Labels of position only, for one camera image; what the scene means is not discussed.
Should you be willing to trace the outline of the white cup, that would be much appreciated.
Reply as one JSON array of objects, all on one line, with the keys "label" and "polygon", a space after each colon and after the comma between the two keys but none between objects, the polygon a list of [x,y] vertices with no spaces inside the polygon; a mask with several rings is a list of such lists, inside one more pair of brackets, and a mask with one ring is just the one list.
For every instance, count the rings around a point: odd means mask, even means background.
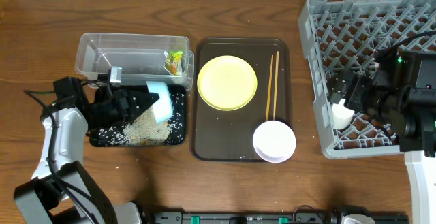
[{"label": "white cup", "polygon": [[332,104],[333,128],[341,130],[346,128],[352,121],[354,111],[345,107],[345,99]]}]

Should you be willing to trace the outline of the white pink bowl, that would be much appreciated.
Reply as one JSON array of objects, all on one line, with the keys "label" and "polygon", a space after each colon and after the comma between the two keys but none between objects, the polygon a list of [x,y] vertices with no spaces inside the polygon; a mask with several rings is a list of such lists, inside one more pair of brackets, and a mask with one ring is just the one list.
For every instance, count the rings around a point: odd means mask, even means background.
[{"label": "white pink bowl", "polygon": [[296,136],[287,124],[281,121],[265,121],[253,133],[254,151],[269,163],[283,163],[296,150]]}]

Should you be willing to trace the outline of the green snack wrapper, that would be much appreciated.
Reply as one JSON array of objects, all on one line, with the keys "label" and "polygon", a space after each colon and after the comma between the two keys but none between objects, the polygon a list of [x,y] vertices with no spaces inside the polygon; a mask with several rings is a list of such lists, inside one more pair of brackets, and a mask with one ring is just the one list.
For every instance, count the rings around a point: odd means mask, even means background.
[{"label": "green snack wrapper", "polygon": [[166,57],[164,68],[173,76],[182,75],[181,61],[183,58],[183,52],[179,51],[165,51],[164,56]]}]

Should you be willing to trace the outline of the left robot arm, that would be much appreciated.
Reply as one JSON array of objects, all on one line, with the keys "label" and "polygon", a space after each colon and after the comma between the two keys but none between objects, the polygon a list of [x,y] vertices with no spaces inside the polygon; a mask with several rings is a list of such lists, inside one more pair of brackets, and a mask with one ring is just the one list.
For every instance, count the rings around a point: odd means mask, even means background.
[{"label": "left robot arm", "polygon": [[31,180],[15,188],[27,223],[146,223],[139,204],[114,205],[85,170],[84,141],[92,131],[136,120],[159,100],[147,88],[99,86],[89,102],[88,82],[65,77],[53,84],[56,100],[42,105],[45,129],[40,162]]}]

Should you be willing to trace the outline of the yellow plate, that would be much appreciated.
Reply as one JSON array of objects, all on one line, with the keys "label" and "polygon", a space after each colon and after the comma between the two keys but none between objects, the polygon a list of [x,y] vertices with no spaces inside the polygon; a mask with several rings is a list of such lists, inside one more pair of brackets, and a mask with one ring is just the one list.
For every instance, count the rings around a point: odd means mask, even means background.
[{"label": "yellow plate", "polygon": [[247,105],[255,96],[257,75],[244,59],[223,55],[206,62],[197,79],[198,93],[210,107],[233,111]]}]

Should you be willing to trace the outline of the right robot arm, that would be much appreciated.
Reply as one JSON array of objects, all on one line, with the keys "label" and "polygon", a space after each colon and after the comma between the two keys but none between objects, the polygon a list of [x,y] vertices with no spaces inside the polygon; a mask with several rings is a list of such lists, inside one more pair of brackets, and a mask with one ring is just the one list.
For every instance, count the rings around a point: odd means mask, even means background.
[{"label": "right robot arm", "polygon": [[405,156],[414,223],[435,222],[435,53],[383,49],[368,78],[344,70],[328,82],[328,100],[388,123]]}]

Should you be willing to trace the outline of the light blue bowl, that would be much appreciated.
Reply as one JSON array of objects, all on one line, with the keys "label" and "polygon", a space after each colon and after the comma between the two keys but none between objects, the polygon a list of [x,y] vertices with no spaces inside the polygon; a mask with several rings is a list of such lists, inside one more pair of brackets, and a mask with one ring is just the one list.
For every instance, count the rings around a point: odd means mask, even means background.
[{"label": "light blue bowl", "polygon": [[159,95],[159,99],[152,105],[153,114],[157,124],[161,124],[173,117],[173,106],[168,85],[165,82],[147,81],[150,93]]}]

